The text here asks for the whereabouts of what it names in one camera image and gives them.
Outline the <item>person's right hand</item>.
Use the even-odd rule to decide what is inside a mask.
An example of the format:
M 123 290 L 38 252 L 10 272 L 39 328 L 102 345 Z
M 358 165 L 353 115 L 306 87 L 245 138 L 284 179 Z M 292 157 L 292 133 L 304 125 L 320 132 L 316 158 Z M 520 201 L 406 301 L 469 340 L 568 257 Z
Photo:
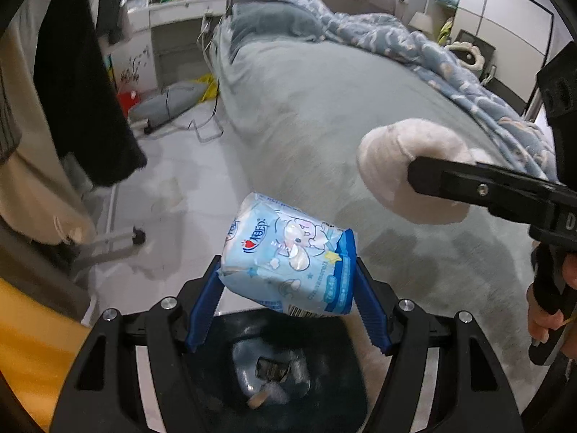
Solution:
M 566 284 L 573 289 L 576 288 L 576 257 L 574 255 L 567 255 L 562 265 L 562 277 Z M 550 315 L 547 311 L 541 308 L 535 299 L 534 284 L 528 287 L 526 299 L 528 302 L 528 332 L 530 336 L 540 342 L 547 342 L 551 331 L 559 329 L 564 323 L 564 317 L 561 311 L 557 311 L 554 315 Z M 571 330 L 567 334 L 564 344 L 560 349 L 565 356 L 570 359 L 576 359 L 576 324 L 573 324 Z

